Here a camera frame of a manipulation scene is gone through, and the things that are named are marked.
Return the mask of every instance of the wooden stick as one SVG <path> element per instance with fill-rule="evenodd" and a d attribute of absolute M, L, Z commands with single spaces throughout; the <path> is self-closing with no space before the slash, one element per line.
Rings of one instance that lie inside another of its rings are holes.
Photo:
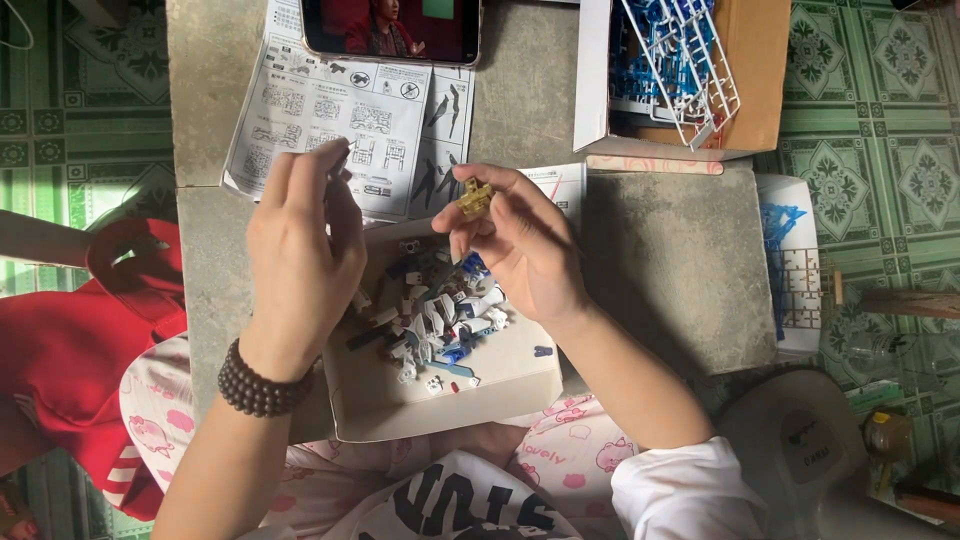
<path fill-rule="evenodd" d="M 889 315 L 960 319 L 960 292 L 867 289 L 860 309 Z"/>

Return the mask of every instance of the paper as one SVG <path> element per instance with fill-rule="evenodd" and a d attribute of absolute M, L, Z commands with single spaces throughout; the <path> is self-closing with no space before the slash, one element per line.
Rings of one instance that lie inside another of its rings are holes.
<path fill-rule="evenodd" d="M 534 181 L 540 190 L 550 197 L 563 211 L 566 219 L 573 224 L 575 231 L 580 230 L 584 196 L 587 194 L 587 166 L 584 163 L 519 169 Z"/>
<path fill-rule="evenodd" d="M 450 169 L 467 160 L 473 78 L 469 69 L 434 67 L 410 200 L 412 219 L 436 215 L 463 193 Z"/>
<path fill-rule="evenodd" d="M 472 71 L 436 68 L 431 85 L 430 66 L 321 60 L 303 49 L 301 36 L 300 2 L 270 0 L 222 185 L 258 200 L 277 155 L 309 152 L 344 136 L 353 197 L 368 220 L 398 222 L 439 211 L 443 205 L 431 206 L 430 214 L 411 212 L 418 156 L 442 163 L 444 173 L 465 159 Z"/>

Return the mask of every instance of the smartphone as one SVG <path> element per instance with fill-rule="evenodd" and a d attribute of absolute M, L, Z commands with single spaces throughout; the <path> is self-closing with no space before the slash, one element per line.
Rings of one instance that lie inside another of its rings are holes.
<path fill-rule="evenodd" d="M 303 46 L 323 57 L 472 66 L 481 0 L 300 0 Z"/>

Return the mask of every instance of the hand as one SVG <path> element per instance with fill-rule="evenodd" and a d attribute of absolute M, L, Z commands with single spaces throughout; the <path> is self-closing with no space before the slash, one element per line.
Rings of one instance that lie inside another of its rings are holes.
<path fill-rule="evenodd" d="M 266 379 L 303 377 L 360 284 L 367 248 L 349 173 L 327 180 L 347 153 L 340 138 L 277 156 L 247 227 L 254 302 L 240 356 Z"/>
<path fill-rule="evenodd" d="M 450 233 L 455 257 L 480 254 L 510 303 L 547 331 L 590 304 L 570 226 L 539 187 L 519 171 L 485 164 L 457 165 L 453 177 L 495 191 L 489 212 L 467 217 L 451 203 L 433 219 L 434 231 Z"/>

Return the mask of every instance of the pig print fabric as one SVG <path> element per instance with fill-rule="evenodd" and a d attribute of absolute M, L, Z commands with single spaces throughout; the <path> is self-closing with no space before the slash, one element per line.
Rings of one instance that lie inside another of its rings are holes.
<path fill-rule="evenodd" d="M 133 443 L 166 492 L 198 426 L 192 416 L 187 333 L 134 361 L 119 394 Z M 500 423 L 530 429 L 505 474 L 547 501 L 585 538 L 623 538 L 612 506 L 612 474 L 641 450 L 596 399 L 561 400 L 542 412 Z M 369 444 L 316 441 L 289 447 L 286 468 L 263 523 L 290 526 L 298 538 L 319 538 L 371 495 L 430 465 L 426 436 Z"/>

